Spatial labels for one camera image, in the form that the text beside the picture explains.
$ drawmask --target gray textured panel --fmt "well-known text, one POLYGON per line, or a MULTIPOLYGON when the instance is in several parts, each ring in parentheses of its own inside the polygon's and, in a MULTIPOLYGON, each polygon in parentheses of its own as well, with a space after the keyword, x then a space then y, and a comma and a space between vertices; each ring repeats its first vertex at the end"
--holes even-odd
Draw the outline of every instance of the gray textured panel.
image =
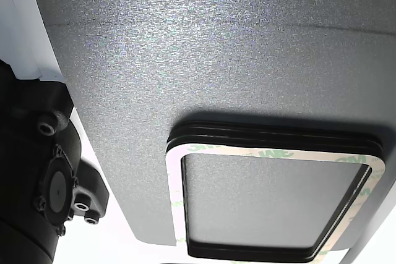
POLYGON ((310 248, 360 167, 188 155, 189 238, 213 244, 310 248))
MULTIPOLYGON (((184 116, 396 128, 396 0, 37 1, 85 130, 142 241, 175 244, 164 153, 184 116)), ((390 138, 370 127, 388 168, 339 249, 353 245, 395 180, 390 138)))

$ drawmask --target black mechanical part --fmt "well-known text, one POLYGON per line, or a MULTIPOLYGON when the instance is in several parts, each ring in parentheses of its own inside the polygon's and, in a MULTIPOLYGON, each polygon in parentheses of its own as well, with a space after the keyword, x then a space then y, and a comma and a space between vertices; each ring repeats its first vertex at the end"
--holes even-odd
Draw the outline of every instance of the black mechanical part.
POLYGON ((100 173, 87 162, 81 160, 77 180, 78 183, 74 189, 75 199, 72 203, 74 214, 85 216, 89 213, 91 214, 88 215, 89 218, 98 221, 99 218, 105 216, 109 199, 109 192, 100 177, 100 173))
MULTIPOLYGON (((17 80, 0 61, 1 263, 52 263, 64 222, 84 216, 72 209, 81 156, 72 109, 63 83, 17 80)), ((98 221, 109 193, 99 173, 83 164, 80 183, 92 178, 102 186, 81 190, 95 202, 98 221)))

